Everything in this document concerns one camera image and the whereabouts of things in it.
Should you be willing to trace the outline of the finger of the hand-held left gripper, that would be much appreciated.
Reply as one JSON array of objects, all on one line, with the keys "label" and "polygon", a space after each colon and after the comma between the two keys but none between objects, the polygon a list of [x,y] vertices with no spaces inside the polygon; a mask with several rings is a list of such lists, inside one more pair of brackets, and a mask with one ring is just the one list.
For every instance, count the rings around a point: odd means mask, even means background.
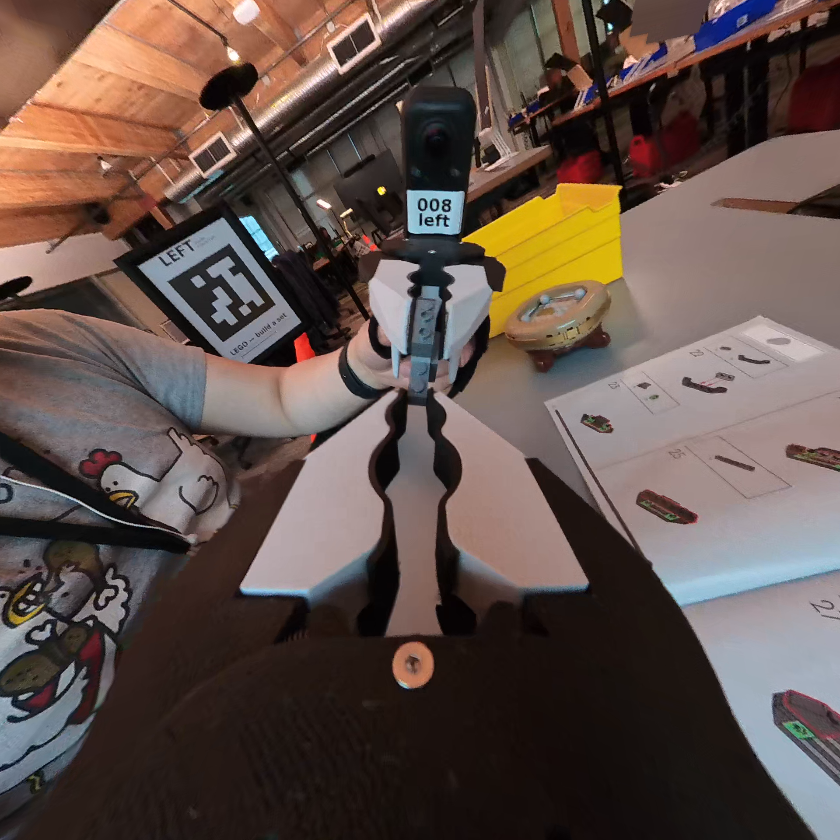
[{"label": "finger of the hand-held left gripper", "polygon": [[369,281],[371,315],[390,341],[395,374],[402,358],[408,356],[410,312],[417,295],[413,275],[418,271],[415,261],[381,259]]},{"label": "finger of the hand-held left gripper", "polygon": [[437,358],[459,361],[462,350],[489,314],[492,289],[484,265],[443,267],[449,282],[437,316]]}]

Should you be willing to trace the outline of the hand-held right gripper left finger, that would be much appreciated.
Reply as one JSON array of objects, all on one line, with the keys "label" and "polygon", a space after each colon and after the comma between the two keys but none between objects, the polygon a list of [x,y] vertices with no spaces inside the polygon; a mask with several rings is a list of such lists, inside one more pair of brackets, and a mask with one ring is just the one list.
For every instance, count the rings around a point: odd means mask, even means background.
[{"label": "hand-held right gripper left finger", "polygon": [[405,393],[393,391],[311,451],[240,594],[334,607],[357,632],[384,632],[400,582],[387,490],[400,469],[404,433]]}]

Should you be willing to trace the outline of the long studded toy brick plate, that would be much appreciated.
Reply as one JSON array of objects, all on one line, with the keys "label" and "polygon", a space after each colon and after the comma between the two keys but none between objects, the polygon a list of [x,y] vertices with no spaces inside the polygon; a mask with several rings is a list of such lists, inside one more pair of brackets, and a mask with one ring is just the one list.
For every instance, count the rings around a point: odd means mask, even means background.
[{"label": "long studded toy brick plate", "polygon": [[442,303],[439,295],[418,297],[412,303],[407,345],[411,362],[406,391],[409,405],[424,406],[437,378]]}]

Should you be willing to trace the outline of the person's left forearm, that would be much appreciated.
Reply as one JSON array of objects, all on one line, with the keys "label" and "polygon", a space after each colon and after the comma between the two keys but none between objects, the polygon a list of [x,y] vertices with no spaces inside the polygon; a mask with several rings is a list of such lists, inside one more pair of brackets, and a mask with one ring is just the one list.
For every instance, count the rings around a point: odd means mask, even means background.
[{"label": "person's left forearm", "polygon": [[208,355],[202,434],[297,438],[327,431],[373,403],[340,375],[340,353],[289,367],[242,364]]}]

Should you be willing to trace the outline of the grey desk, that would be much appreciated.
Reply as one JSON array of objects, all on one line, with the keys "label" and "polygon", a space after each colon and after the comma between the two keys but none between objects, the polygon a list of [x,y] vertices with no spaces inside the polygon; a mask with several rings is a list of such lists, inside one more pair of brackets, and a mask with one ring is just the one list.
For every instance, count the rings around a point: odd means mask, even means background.
[{"label": "grey desk", "polygon": [[545,403],[758,316],[838,349],[838,220],[771,211],[834,186],[838,132],[792,135],[625,213],[612,344],[540,374],[495,339],[459,401],[597,506]]}]

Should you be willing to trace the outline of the person's left hand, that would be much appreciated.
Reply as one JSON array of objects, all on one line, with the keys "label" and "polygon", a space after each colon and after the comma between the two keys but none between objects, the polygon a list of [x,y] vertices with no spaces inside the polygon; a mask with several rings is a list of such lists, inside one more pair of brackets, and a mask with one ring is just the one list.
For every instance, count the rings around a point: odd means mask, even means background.
[{"label": "person's left hand", "polygon": [[[390,389],[408,390],[412,360],[402,358],[399,373],[392,365],[392,347],[386,334],[374,316],[352,338],[347,348],[347,361],[353,374],[362,382],[378,391]],[[475,373],[479,360],[487,351],[488,338],[480,328],[462,350],[458,371],[453,379],[449,377],[449,362],[437,366],[436,379],[431,385],[435,392],[454,395],[464,389]]]}]

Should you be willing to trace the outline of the grey background table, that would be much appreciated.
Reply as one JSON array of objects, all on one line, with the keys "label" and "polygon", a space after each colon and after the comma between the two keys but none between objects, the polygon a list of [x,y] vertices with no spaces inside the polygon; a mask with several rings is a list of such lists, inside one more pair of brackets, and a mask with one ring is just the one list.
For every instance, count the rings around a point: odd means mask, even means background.
[{"label": "grey background table", "polygon": [[489,167],[473,168],[469,174],[469,185],[465,204],[469,205],[477,199],[504,186],[512,179],[535,170],[553,156],[550,145],[542,145],[533,149],[523,150],[500,158]]}]

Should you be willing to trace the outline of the black monitor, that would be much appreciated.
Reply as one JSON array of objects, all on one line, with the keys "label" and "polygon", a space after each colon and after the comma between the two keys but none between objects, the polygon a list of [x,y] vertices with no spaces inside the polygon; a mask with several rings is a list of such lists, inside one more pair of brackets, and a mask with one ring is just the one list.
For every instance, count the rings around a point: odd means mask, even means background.
[{"label": "black monitor", "polygon": [[381,228],[404,218],[404,183],[391,150],[370,154],[349,168],[334,185],[341,203],[360,220]]}]

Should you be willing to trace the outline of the tan round brick model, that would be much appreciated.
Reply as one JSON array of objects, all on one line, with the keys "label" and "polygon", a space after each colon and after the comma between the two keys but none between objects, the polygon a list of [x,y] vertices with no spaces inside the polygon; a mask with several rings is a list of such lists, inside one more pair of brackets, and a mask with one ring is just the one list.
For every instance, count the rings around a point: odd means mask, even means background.
[{"label": "tan round brick model", "polygon": [[504,334],[537,372],[547,373],[562,355],[609,346],[603,322],[611,305],[611,293],[599,281],[565,283],[523,302],[507,319]]}]

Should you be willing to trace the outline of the black wristband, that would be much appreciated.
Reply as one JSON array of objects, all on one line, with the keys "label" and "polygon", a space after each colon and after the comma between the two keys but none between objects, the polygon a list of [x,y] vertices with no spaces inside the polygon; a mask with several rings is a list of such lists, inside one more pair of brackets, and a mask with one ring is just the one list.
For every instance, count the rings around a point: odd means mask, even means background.
[{"label": "black wristband", "polygon": [[342,347],[338,359],[338,373],[346,389],[353,396],[371,402],[390,391],[390,387],[374,388],[362,381],[350,366],[349,347],[349,343]]}]

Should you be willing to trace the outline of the white air vent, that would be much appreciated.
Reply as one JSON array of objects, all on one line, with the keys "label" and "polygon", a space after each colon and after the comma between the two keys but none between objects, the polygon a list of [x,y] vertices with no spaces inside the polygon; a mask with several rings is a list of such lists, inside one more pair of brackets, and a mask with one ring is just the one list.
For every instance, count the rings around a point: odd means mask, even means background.
[{"label": "white air vent", "polygon": [[370,13],[359,17],[340,35],[332,38],[327,50],[340,75],[345,75],[374,54],[382,45],[379,30]]},{"label": "white air vent", "polygon": [[215,133],[188,155],[189,161],[193,163],[199,175],[205,180],[222,170],[226,164],[234,161],[236,157],[236,148],[226,134],[222,132]]}]

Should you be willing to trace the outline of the black framed marker sign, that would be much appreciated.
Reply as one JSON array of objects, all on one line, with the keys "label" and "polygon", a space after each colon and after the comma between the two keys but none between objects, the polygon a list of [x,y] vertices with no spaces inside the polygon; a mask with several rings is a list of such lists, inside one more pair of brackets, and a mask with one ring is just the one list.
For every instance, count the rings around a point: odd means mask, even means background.
[{"label": "black framed marker sign", "polygon": [[261,363],[313,324],[227,204],[114,262],[191,343],[230,361]]}]

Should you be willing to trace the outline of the black pole with round base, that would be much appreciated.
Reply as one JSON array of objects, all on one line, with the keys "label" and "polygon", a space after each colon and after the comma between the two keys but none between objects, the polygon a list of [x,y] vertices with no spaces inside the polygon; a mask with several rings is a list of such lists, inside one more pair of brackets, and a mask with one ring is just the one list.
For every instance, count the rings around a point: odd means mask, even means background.
[{"label": "black pole with round base", "polygon": [[620,189],[619,198],[620,201],[624,203],[626,197],[626,181],[622,157],[616,138],[615,124],[613,120],[613,106],[607,89],[606,76],[602,62],[601,45],[596,30],[592,1],[581,1],[581,8],[584,17],[584,27],[591,56],[592,68],[594,71],[595,84],[598,91],[598,109],[600,110],[601,118],[604,123],[612,171],[615,176],[616,184]]}]

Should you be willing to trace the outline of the wooden background table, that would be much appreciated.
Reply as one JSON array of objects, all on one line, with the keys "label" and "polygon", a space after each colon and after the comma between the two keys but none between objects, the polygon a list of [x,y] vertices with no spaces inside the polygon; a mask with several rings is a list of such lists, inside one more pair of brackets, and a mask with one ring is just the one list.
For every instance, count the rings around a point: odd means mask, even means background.
[{"label": "wooden background table", "polygon": [[659,77],[673,78],[703,60],[790,27],[794,22],[827,14],[838,1],[742,2],[683,38],[685,44],[664,42],[655,52],[632,64],[607,83],[609,96],[628,93]]}]

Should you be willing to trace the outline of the silver ceiling duct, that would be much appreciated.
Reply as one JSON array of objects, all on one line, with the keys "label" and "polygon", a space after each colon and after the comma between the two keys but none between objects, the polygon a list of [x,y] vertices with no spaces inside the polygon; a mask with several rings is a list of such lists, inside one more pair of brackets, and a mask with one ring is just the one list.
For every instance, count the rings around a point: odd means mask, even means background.
[{"label": "silver ceiling duct", "polygon": [[[364,14],[370,13],[375,21],[381,37],[381,47],[357,67],[345,75],[340,75],[329,56],[326,42],[319,57],[308,63],[294,79],[279,89],[276,97],[265,102],[262,109],[250,112],[264,135],[312,115],[315,109],[327,102],[336,91],[344,89],[362,70],[389,56],[391,51],[422,25],[432,20],[434,29],[441,28],[447,20],[461,14],[460,8],[465,6],[466,2],[400,1],[369,2],[368,5],[369,9]],[[360,14],[344,26],[335,37],[364,14]]]}]

